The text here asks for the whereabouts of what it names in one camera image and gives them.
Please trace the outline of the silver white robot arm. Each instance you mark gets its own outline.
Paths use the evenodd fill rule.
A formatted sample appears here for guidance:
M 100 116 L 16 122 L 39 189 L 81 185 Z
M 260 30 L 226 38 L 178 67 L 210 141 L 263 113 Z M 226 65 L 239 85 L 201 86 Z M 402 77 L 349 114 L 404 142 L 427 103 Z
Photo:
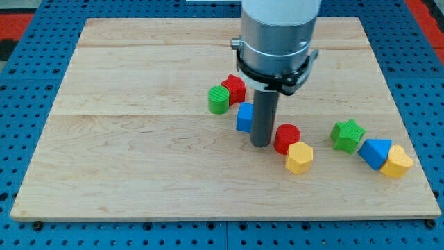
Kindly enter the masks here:
M 307 57 L 320 6 L 321 0 L 243 0 L 231 47 L 260 74 L 290 74 Z

